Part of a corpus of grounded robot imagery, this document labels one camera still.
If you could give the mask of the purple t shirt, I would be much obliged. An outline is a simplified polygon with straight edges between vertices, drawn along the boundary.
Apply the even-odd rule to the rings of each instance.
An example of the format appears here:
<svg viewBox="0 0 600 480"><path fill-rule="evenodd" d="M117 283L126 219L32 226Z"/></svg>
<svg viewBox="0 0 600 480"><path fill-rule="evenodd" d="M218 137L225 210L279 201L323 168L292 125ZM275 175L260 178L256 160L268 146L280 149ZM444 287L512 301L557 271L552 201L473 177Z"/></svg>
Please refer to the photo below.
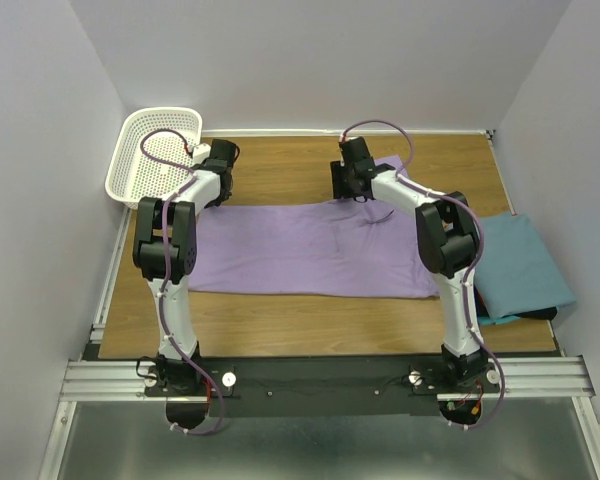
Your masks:
<svg viewBox="0 0 600 480"><path fill-rule="evenodd" d="M196 292L424 299L413 217L381 201L212 207L197 223Z"/></svg>

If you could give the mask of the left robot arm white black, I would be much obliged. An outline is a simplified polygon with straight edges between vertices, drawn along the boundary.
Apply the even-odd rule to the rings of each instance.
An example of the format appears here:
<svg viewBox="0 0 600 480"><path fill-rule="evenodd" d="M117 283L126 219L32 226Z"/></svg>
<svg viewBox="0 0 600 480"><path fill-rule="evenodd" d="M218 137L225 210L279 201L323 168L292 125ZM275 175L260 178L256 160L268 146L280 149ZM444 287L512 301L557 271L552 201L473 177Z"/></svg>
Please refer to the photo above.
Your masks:
<svg viewBox="0 0 600 480"><path fill-rule="evenodd" d="M140 152L188 175L165 198L145 196L138 202L132 260L147 281L158 316L161 340L154 379L173 389L195 390L202 384L208 392L221 395L215 380L195 362L198 338L191 322L188 281L197 259L196 217L231 196L240 148L216 139L202 161L187 166L150 153L146 144L153 135L140 141Z"/></svg>

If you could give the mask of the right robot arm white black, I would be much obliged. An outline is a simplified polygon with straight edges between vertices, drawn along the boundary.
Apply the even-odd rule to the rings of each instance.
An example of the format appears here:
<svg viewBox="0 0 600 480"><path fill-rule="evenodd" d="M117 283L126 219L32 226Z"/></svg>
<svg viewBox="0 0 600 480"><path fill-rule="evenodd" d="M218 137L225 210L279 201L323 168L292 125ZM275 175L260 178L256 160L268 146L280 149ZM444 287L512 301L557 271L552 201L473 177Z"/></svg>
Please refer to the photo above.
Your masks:
<svg viewBox="0 0 600 480"><path fill-rule="evenodd" d="M433 275L443 309L441 376L466 386L489 364L476 313L474 273L483 244L476 215L459 193L444 194L406 178L394 167L373 159L362 137L341 137L341 159L330 163L336 199L382 201L411 214L417 248Z"/></svg>

